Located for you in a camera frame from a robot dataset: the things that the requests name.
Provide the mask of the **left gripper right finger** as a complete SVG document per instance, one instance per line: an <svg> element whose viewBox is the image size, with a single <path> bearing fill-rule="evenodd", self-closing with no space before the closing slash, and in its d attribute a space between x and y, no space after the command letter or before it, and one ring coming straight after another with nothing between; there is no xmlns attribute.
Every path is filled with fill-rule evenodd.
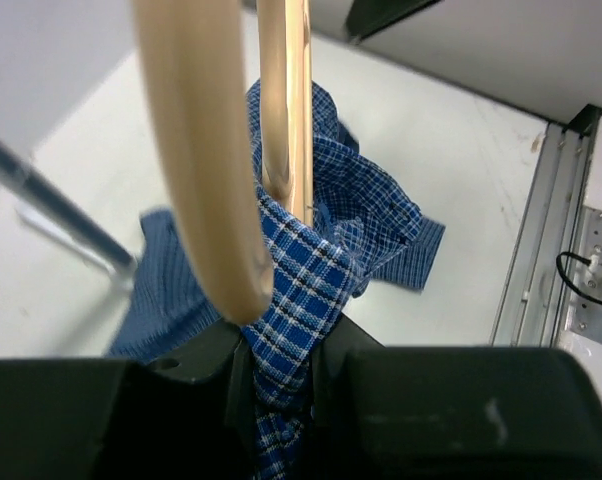
<svg viewBox="0 0 602 480"><path fill-rule="evenodd" d="M602 401L564 351L385 347L340 317L311 367L304 479L602 479Z"/></svg>

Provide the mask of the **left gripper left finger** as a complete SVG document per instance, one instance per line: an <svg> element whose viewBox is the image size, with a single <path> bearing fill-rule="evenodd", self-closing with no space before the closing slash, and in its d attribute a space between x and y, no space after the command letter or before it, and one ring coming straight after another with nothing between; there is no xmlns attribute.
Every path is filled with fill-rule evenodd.
<svg viewBox="0 0 602 480"><path fill-rule="evenodd" d="M0 360L0 479L243 479L251 355L216 322L142 364Z"/></svg>

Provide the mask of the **blue checkered shirt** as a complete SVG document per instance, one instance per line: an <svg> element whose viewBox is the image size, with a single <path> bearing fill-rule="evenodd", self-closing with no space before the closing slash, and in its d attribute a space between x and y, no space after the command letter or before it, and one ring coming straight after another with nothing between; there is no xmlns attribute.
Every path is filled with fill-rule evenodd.
<svg viewBox="0 0 602 480"><path fill-rule="evenodd" d="M258 479L287 479L297 465L310 416L310 357L346 303L380 280L413 291L428 280L442 224L382 168L362 156L331 95L312 88L314 215L305 225L263 187L256 190L274 264L267 312L245 327L254 360ZM192 273L165 209L141 219L145 251L114 356L148 362L218 318Z"/></svg>

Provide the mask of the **beige wooden hanger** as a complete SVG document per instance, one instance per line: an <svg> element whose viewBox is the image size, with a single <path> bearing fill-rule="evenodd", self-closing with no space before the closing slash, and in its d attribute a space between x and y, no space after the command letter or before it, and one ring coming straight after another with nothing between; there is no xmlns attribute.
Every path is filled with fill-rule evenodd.
<svg viewBox="0 0 602 480"><path fill-rule="evenodd" d="M256 321L273 294L256 180L313 221L312 62L305 1L257 5L262 167L252 169L241 5L136 1L139 55L159 159L198 281L222 316Z"/></svg>

